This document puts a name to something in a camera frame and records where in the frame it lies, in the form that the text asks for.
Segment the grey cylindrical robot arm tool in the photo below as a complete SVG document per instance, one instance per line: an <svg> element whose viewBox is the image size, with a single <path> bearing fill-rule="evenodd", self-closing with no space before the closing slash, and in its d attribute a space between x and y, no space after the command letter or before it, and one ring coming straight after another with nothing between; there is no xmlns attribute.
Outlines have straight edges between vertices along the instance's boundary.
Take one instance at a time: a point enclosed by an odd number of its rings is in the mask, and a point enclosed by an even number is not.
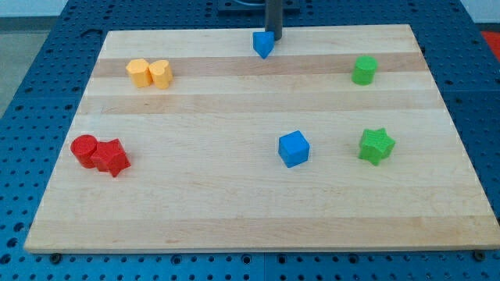
<svg viewBox="0 0 500 281"><path fill-rule="evenodd" d="M265 32L273 32L274 40L282 38L283 1L265 0Z"/></svg>

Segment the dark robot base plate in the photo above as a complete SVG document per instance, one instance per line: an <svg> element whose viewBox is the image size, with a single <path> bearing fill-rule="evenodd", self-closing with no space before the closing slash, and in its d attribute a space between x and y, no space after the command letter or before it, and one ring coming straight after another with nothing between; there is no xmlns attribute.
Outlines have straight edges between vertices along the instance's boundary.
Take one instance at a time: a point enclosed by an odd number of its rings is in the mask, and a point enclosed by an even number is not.
<svg viewBox="0 0 500 281"><path fill-rule="evenodd" d="M219 14L230 12L264 12L266 0L216 0ZM284 12L299 12L301 0L283 0Z"/></svg>

